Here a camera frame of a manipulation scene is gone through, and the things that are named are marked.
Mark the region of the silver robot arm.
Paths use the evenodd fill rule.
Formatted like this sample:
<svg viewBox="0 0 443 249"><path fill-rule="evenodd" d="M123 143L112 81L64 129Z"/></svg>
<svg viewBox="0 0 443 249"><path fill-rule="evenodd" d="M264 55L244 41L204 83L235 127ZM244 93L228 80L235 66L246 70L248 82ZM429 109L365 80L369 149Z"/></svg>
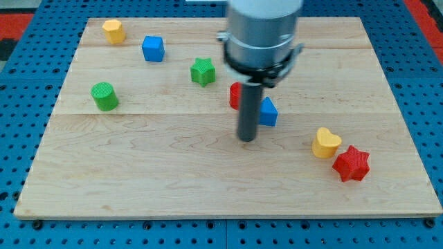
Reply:
<svg viewBox="0 0 443 249"><path fill-rule="evenodd" d="M217 34L228 72L249 85L273 88L292 70L303 45L293 45L303 0L231 0Z"/></svg>

